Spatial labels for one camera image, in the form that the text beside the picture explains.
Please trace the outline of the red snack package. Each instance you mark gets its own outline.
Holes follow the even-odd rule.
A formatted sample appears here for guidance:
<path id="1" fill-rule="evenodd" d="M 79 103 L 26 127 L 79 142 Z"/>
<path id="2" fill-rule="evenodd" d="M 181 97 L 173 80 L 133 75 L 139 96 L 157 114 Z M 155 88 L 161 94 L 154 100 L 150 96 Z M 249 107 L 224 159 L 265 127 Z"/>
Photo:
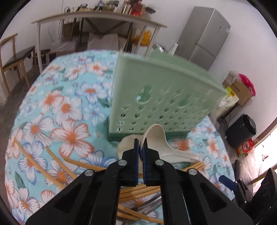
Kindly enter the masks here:
<path id="1" fill-rule="evenodd" d="M 254 142 L 250 138 L 249 140 L 245 141 L 239 147 L 236 148 L 238 156 L 241 157 L 241 156 L 247 154 L 249 151 L 252 150 L 253 147 L 254 147 Z"/>

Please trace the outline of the metal utensil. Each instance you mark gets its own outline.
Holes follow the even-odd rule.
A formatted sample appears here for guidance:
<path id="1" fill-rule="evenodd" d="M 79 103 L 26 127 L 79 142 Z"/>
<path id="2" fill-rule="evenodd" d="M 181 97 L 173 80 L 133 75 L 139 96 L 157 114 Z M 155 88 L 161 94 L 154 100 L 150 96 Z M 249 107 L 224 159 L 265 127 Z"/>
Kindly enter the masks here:
<path id="1" fill-rule="evenodd" d="M 147 214 L 151 213 L 152 211 L 156 210 L 161 205 L 162 205 L 162 197 L 161 197 L 160 193 L 157 193 L 153 196 L 153 198 L 142 203 L 139 206 L 132 208 L 132 210 L 136 211 L 138 213 L 147 215 Z"/>

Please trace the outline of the black trash bin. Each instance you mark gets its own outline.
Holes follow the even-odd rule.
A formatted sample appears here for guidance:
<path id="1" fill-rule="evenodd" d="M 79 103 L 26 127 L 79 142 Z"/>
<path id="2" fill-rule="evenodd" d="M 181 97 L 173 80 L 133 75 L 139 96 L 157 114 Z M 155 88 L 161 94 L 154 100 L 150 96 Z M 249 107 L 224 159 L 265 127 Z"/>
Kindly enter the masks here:
<path id="1" fill-rule="evenodd" d="M 256 124 L 247 114 L 242 114 L 225 132 L 229 146 L 239 147 L 256 135 Z"/>

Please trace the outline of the floral blue tablecloth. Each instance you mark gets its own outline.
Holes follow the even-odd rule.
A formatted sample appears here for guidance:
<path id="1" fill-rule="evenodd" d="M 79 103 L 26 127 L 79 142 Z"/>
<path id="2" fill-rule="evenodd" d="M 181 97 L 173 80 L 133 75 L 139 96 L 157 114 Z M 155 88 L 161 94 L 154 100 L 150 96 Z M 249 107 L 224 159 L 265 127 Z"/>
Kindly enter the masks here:
<path id="1" fill-rule="evenodd" d="M 27 92 L 5 155 L 5 186 L 19 224 L 59 193 L 22 154 L 14 140 L 51 176 L 67 186 L 84 169 L 64 157 L 107 167 L 118 159 L 117 143 L 106 139 L 112 73 L 118 53 L 88 51 L 55 59 Z"/>

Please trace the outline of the pink plastic bag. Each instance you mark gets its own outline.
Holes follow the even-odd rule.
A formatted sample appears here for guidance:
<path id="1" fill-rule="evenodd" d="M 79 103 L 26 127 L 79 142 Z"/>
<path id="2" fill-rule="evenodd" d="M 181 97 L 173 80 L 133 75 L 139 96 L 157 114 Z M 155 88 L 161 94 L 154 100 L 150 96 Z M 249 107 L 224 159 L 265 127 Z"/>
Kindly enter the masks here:
<path id="1" fill-rule="evenodd" d="M 247 76 L 245 76 L 243 74 L 239 74 L 239 76 L 240 76 L 240 79 L 241 79 L 242 83 L 245 84 L 249 88 L 252 96 L 255 97 L 256 96 L 256 91 L 254 89 L 253 83 L 248 79 Z"/>

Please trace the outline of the cardboard box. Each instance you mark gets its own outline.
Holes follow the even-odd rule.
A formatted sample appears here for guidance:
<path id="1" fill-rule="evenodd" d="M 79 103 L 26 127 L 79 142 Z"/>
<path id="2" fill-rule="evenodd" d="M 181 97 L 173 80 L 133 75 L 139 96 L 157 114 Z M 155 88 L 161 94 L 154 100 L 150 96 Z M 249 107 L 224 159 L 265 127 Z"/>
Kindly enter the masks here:
<path id="1" fill-rule="evenodd" d="M 222 84 L 224 87 L 230 88 L 239 98 L 240 106 L 244 106 L 252 97 L 249 87 L 243 83 L 240 74 L 235 71 L 230 71 Z"/>

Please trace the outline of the green star-perforated utensil holder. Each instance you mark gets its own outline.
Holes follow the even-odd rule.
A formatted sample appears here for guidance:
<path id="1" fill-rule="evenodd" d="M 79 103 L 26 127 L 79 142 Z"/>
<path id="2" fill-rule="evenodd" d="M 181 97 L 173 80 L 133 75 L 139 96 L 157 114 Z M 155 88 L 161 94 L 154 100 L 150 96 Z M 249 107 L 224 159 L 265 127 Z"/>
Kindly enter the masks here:
<path id="1" fill-rule="evenodd" d="M 160 124 L 166 137 L 182 138 L 226 95 L 222 84 L 196 64 L 159 51 L 148 57 L 118 54 L 107 138 L 120 141 Z"/>

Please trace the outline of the silver refrigerator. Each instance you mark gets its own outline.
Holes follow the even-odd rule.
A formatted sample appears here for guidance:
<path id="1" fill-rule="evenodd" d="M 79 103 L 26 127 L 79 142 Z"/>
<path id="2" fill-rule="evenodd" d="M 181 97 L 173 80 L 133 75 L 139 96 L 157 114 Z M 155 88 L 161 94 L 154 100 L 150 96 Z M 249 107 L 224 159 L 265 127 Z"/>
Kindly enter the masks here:
<path id="1" fill-rule="evenodd" d="M 224 45 L 231 25 L 209 7 L 194 7 L 177 42 L 175 54 L 209 70 Z"/>

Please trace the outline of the wooden chair dark seat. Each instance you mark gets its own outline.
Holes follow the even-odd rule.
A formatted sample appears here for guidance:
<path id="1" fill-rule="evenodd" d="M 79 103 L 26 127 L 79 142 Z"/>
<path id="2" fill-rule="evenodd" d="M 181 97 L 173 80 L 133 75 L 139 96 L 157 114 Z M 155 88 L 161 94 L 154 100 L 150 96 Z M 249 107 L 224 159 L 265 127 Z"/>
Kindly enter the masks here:
<path id="1" fill-rule="evenodd" d="M 27 71 L 25 68 L 25 59 L 29 58 L 32 59 L 33 62 L 33 68 L 36 68 L 38 66 L 38 63 L 36 61 L 36 52 L 35 52 L 35 46 L 30 46 L 28 48 L 25 48 L 19 52 L 16 51 L 16 47 L 15 47 L 15 38 L 18 36 L 18 33 L 12 34 L 11 36 L 3 39 L 1 41 L 1 47 L 3 47 L 5 44 L 7 44 L 8 42 L 12 42 L 12 53 L 13 56 L 3 65 L 2 63 L 2 58 L 1 58 L 1 75 L 6 87 L 6 90 L 8 92 L 9 95 L 11 95 L 11 90 L 8 86 L 7 83 L 7 79 L 5 76 L 5 72 L 7 72 L 8 70 L 11 70 L 12 68 L 17 72 L 17 77 L 19 80 L 21 80 L 20 77 L 20 72 L 19 72 L 19 67 L 22 68 L 22 72 L 27 84 L 27 87 L 30 88 L 30 83 L 29 83 L 29 79 L 27 76 Z"/>

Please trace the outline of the yellow plastic bag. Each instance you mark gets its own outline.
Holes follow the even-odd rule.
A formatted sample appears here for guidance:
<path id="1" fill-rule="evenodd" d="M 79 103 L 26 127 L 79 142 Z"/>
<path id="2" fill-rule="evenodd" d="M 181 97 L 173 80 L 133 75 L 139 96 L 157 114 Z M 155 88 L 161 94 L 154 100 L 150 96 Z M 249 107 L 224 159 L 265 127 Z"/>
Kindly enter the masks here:
<path id="1" fill-rule="evenodd" d="M 141 35 L 141 34 L 142 34 L 142 32 L 139 33 L 138 35 L 136 35 L 136 36 L 132 39 L 133 44 L 138 45 L 139 40 L 140 40 L 140 35 Z M 146 30 L 146 31 L 144 32 L 143 36 L 142 36 L 142 40 L 141 40 L 140 45 L 141 45 L 141 46 L 149 46 L 150 41 L 151 41 L 151 37 L 152 37 L 151 31 L 150 31 L 150 30 Z"/>

